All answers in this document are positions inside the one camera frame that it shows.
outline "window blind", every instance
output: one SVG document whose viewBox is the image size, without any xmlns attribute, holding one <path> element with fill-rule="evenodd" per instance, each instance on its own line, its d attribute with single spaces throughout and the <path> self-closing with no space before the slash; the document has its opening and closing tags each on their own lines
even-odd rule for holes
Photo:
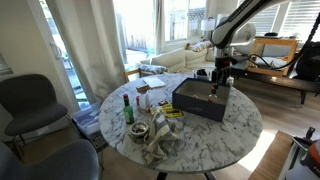
<svg viewBox="0 0 320 180">
<path fill-rule="evenodd" d="M 243 3 L 244 0 L 239 0 L 238 6 Z M 256 28 L 256 35 L 263 36 L 267 32 L 271 32 L 273 24 L 278 13 L 279 5 L 269 7 L 258 14 L 256 14 L 249 22 Z"/>
<path fill-rule="evenodd" d="M 280 30 L 281 36 L 292 36 L 299 33 L 299 39 L 306 41 L 318 17 L 320 0 L 299 0 L 291 2 L 284 23 Z M 320 41 L 320 29 L 318 28 L 312 41 Z"/>
</svg>

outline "curtain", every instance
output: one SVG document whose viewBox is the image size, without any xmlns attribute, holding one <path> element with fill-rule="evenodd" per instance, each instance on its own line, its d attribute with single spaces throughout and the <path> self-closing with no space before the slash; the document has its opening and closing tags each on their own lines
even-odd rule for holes
<svg viewBox="0 0 320 180">
<path fill-rule="evenodd" d="M 154 0 L 155 54 L 160 54 L 165 44 L 164 34 L 164 0 Z"/>
<path fill-rule="evenodd" d="M 113 1 L 47 0 L 92 104 L 124 84 L 124 56 Z"/>
</svg>

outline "sunlight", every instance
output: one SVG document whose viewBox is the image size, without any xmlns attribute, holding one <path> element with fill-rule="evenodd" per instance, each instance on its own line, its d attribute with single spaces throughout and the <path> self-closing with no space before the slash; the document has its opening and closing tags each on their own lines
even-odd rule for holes
<svg viewBox="0 0 320 180">
<path fill-rule="evenodd" d="M 276 132 L 277 131 L 264 129 L 253 150 L 238 163 L 249 171 L 254 171 L 274 140 Z"/>
</svg>

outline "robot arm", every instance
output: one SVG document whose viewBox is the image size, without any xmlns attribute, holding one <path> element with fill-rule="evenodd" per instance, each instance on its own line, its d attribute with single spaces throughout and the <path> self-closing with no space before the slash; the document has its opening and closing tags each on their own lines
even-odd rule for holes
<svg viewBox="0 0 320 180">
<path fill-rule="evenodd" d="M 229 47 L 235 32 L 258 12 L 289 0 L 246 0 L 227 19 L 220 22 L 212 34 L 212 42 L 218 49 Z"/>
</svg>

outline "coffee table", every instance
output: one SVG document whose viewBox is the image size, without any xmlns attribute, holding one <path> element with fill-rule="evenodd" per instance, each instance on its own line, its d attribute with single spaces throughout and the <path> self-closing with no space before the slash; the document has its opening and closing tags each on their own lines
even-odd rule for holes
<svg viewBox="0 0 320 180">
<path fill-rule="evenodd" d="M 171 101 L 173 90 L 187 74 L 156 75 L 166 86 L 149 90 L 150 101 Z M 135 144 L 128 136 L 132 125 L 125 123 L 123 94 L 129 95 L 136 122 L 147 122 L 152 115 L 140 112 L 136 106 L 136 87 L 143 79 L 129 82 L 112 92 L 101 106 L 100 129 L 108 144 L 123 156 L 145 166 L 142 157 L 143 145 Z M 262 119 L 254 103 L 240 91 L 231 88 L 229 102 L 222 122 L 184 112 L 183 117 L 171 118 L 180 130 L 180 139 L 168 159 L 153 170 L 159 171 L 158 178 L 167 173 L 205 173 L 213 178 L 211 171 L 230 166 L 247 155 L 262 132 Z"/>
</svg>

